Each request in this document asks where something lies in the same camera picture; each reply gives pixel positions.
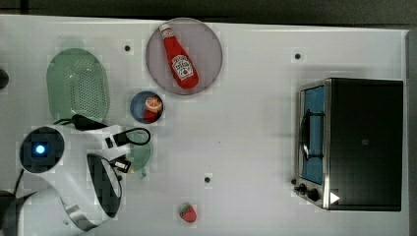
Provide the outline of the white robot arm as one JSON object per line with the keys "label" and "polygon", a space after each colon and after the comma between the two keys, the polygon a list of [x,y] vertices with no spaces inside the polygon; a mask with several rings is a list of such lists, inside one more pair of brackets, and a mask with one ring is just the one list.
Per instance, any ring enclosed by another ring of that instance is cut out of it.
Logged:
{"label": "white robot arm", "polygon": [[13,200],[2,217],[1,236],[81,236],[114,218],[121,179],[110,161],[130,152],[115,138],[123,128],[79,131],[49,125],[19,143],[19,162],[49,187]]}

